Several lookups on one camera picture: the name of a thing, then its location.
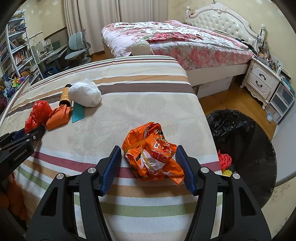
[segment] teal plastic scraper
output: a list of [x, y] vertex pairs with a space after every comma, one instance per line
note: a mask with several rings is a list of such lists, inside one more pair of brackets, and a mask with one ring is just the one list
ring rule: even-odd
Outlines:
[[84, 109], [83, 106], [74, 102], [73, 104], [73, 115], [72, 115], [72, 123], [79, 121], [84, 118]]

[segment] orange plastic bag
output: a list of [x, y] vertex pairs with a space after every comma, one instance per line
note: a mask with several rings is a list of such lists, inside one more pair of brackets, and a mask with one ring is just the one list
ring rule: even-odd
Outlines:
[[172, 158], [177, 146], [166, 141], [159, 123], [149, 122], [131, 130], [122, 149], [139, 179], [163, 180], [168, 176], [176, 184], [183, 181], [183, 169]]

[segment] orange cloth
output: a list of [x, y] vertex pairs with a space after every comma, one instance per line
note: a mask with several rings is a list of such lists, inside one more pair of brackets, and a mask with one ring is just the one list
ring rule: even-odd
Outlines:
[[10, 208], [12, 213], [19, 216], [21, 220], [27, 219], [27, 209], [24, 205], [21, 188], [16, 184], [14, 172], [9, 175], [6, 195], [0, 192], [0, 207]]
[[166, 141], [159, 123], [149, 122], [131, 130], [122, 149], [139, 179], [163, 180], [166, 175], [176, 184], [183, 181], [183, 169], [172, 158], [177, 146]]
[[66, 124], [69, 122], [69, 113], [73, 107], [67, 107], [67, 105], [62, 104], [58, 108], [54, 109], [50, 115], [49, 119], [46, 122], [46, 127], [48, 130], [52, 130], [60, 125]]

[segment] white nightstand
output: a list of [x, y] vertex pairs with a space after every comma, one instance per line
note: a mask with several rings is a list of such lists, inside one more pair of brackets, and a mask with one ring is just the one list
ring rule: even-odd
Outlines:
[[263, 102], [262, 108], [265, 109], [280, 81], [276, 72], [253, 57], [240, 87], [246, 86], [253, 97]]

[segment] red mesh bag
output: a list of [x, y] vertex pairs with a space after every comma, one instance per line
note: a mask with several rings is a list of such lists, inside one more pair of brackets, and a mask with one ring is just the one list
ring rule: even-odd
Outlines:
[[222, 154], [220, 152], [220, 150], [218, 150], [217, 154], [218, 154], [221, 170], [223, 171], [223, 170], [227, 169], [228, 167], [230, 167], [231, 161], [232, 161], [231, 156], [228, 155], [227, 153]]
[[25, 122], [25, 133], [30, 132], [41, 124], [46, 124], [52, 109], [46, 100], [35, 101], [29, 118]]

